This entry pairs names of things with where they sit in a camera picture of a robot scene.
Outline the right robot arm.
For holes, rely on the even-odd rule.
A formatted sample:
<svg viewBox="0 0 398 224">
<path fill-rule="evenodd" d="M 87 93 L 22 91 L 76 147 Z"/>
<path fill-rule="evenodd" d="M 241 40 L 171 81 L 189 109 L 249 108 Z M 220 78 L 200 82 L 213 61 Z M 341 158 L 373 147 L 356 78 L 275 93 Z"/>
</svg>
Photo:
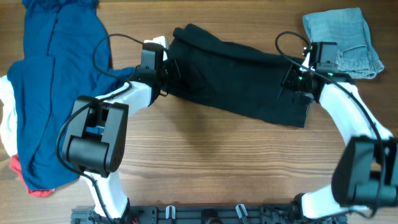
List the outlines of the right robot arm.
<svg viewBox="0 0 398 224">
<path fill-rule="evenodd" d="M 294 62 L 282 82 L 284 88 L 312 95 L 346 146 L 330 185 L 295 196 L 287 212 L 291 222 L 397 206 L 397 138 L 371 114 L 353 79 L 337 72 L 336 51 L 335 42 L 311 43 L 304 63 Z"/>
</svg>

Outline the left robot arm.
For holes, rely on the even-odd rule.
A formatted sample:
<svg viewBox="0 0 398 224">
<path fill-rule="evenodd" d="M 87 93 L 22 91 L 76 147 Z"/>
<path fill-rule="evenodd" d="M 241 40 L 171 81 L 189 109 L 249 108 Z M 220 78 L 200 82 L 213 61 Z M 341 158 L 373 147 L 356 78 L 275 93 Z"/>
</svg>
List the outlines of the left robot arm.
<svg viewBox="0 0 398 224">
<path fill-rule="evenodd" d="M 167 96 L 169 71 L 165 44 L 142 45 L 141 64 L 125 84 L 106 95 L 79 96 L 72 115 L 62 126 L 64 142 L 56 143 L 57 157 L 90 188 L 95 206 L 87 219 L 93 223 L 132 223 L 129 199 L 123 192 L 118 168 L 122 162 L 127 120 Z"/>
</svg>

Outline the black shorts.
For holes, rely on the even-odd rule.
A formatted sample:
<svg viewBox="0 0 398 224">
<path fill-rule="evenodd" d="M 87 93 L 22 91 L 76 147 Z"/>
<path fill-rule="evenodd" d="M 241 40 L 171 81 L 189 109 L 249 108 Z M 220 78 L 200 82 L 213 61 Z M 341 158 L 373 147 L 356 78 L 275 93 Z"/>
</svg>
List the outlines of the black shorts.
<svg viewBox="0 0 398 224">
<path fill-rule="evenodd" d="M 169 76 L 169 93 L 268 123 L 305 125 L 312 98 L 282 86 L 291 63 L 281 55 L 223 42 L 188 24 L 175 28 L 169 58 L 179 73 Z"/>
</svg>

